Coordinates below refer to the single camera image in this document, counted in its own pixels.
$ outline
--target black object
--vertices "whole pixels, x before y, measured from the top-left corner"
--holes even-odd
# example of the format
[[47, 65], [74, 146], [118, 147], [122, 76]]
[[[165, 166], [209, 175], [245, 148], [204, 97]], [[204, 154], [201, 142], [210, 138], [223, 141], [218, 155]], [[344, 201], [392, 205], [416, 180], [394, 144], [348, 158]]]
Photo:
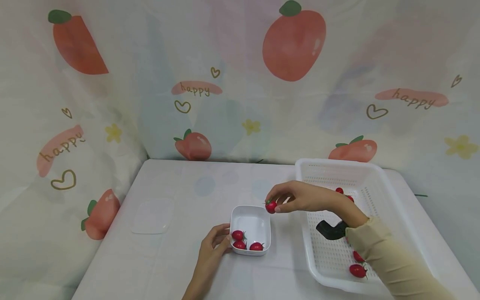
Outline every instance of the black object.
[[318, 232], [320, 232], [327, 240], [339, 240], [345, 236], [345, 230], [347, 229], [348, 225], [341, 221], [335, 227], [332, 227], [327, 221], [320, 221], [317, 224]]

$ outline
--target white container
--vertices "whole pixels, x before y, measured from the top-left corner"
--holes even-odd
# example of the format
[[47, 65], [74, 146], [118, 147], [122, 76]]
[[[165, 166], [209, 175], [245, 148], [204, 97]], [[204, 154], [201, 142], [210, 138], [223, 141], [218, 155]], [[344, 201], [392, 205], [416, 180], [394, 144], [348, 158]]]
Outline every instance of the white container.
[[[244, 231], [247, 238], [245, 241], [247, 250], [233, 247], [235, 241], [232, 239], [231, 244], [235, 253], [249, 256], [262, 256], [267, 253], [272, 243], [272, 232], [270, 230], [270, 214], [265, 207], [251, 205], [235, 207], [230, 220], [230, 234], [235, 230]], [[255, 242], [264, 245], [263, 251], [248, 250], [250, 245]]]
[[[298, 181], [331, 190], [342, 188], [345, 195], [351, 195], [367, 216], [378, 216], [405, 250], [425, 262], [432, 274], [436, 275], [433, 259], [422, 248], [401, 200], [380, 167], [356, 161], [303, 158], [297, 160], [295, 168]], [[315, 229], [322, 220], [335, 226], [341, 221], [339, 217], [326, 211], [301, 214], [307, 263], [310, 273], [319, 283], [352, 293], [390, 295], [370, 266], [366, 265], [368, 279], [359, 279], [350, 274], [348, 268], [356, 262], [353, 249], [345, 238], [327, 240]]]

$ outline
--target right hand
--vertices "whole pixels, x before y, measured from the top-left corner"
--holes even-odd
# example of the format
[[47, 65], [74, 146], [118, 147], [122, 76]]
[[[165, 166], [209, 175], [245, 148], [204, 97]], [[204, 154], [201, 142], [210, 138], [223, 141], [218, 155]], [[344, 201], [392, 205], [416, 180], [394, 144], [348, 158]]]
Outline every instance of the right hand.
[[266, 199], [276, 201], [276, 213], [289, 213], [296, 210], [331, 211], [335, 203], [345, 200], [350, 202], [340, 193], [295, 180], [275, 185]]

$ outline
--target white table surface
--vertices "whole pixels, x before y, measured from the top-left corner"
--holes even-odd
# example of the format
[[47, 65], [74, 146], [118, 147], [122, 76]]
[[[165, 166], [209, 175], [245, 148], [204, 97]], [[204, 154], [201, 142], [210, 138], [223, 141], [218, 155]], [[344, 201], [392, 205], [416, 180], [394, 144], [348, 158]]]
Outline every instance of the white table surface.
[[[480, 295], [399, 173], [386, 170], [410, 221], [436, 258], [439, 280], [459, 300]], [[261, 206], [270, 188], [295, 179], [294, 166], [147, 160], [138, 173], [73, 300], [181, 299], [202, 239], [228, 223], [240, 204]], [[164, 234], [134, 234], [140, 204], [174, 202]], [[225, 255], [207, 299], [372, 299], [318, 284], [310, 275], [293, 214], [272, 215], [272, 245], [262, 257]]]

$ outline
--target beige sleeve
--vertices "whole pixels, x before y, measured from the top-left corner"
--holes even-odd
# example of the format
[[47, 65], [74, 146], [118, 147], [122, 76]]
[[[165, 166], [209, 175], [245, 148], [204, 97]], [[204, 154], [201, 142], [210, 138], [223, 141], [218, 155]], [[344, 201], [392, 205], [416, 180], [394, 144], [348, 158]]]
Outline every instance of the beige sleeve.
[[395, 299], [455, 299], [424, 264], [393, 239], [380, 219], [373, 217], [358, 228], [347, 228], [347, 238]]

